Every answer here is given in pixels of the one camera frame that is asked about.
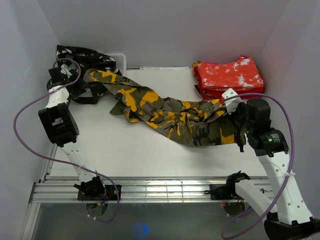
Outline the orange green camouflage trousers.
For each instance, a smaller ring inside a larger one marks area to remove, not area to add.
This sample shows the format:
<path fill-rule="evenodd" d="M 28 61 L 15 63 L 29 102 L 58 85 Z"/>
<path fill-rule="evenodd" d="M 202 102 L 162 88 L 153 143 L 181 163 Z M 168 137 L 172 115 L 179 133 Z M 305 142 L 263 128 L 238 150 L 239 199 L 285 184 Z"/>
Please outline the orange green camouflage trousers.
<path fill-rule="evenodd" d="M 111 72 L 89 69 L 83 80 L 101 83 L 118 102 L 110 110 L 130 123 L 145 122 L 162 136 L 185 146 L 237 144 L 236 129 L 224 103 L 162 98 L 153 89 Z"/>

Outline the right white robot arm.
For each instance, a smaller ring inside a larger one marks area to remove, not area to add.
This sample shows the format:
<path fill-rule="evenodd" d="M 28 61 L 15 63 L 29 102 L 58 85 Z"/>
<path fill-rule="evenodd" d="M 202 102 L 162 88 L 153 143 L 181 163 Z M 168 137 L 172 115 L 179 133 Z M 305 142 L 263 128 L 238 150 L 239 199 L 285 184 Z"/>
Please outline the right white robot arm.
<path fill-rule="evenodd" d="M 235 124 L 244 127 L 248 143 L 254 150 L 270 182 L 270 200 L 244 172 L 227 177 L 226 194 L 244 199 L 263 221 L 270 240 L 301 240 L 320 232 L 320 221 L 308 209 L 292 171 L 295 148 L 289 147 L 283 133 L 271 126 L 271 108 L 264 99 L 225 99 L 228 114 Z"/>

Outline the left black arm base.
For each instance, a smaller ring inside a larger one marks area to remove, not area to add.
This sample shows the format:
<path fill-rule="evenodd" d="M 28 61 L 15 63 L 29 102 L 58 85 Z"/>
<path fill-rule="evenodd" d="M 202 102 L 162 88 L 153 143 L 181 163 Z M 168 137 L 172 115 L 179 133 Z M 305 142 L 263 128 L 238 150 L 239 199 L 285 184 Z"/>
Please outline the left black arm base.
<path fill-rule="evenodd" d="M 114 185 L 106 184 L 104 189 L 101 187 L 98 190 L 85 190 L 78 189 L 77 198 L 78 201 L 116 201 L 117 191 Z"/>

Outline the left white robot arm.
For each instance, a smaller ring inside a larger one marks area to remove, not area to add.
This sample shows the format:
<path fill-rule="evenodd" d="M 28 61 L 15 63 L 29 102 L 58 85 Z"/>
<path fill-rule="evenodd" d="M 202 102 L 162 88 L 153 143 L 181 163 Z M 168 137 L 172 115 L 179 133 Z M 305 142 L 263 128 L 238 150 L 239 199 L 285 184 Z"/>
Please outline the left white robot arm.
<path fill-rule="evenodd" d="M 106 187 L 80 148 L 80 131 L 69 110 L 70 94 L 63 86 L 66 83 L 64 76 L 57 67 L 50 69 L 49 74 L 50 96 L 45 108 L 38 111 L 40 121 L 50 142 L 57 145 L 74 164 L 80 181 L 80 184 L 75 184 L 74 187 L 87 198 L 101 200 L 106 195 Z"/>

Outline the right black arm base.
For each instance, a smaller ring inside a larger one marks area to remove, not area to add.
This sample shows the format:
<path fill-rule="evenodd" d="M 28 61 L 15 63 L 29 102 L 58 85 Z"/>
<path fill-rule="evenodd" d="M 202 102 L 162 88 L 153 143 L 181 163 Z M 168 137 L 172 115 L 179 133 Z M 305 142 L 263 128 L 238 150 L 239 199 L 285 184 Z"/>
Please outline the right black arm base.
<path fill-rule="evenodd" d="M 210 195 L 211 200 L 241 200 L 242 197 L 236 193 L 235 186 L 210 184 L 209 189 L 203 192 Z"/>

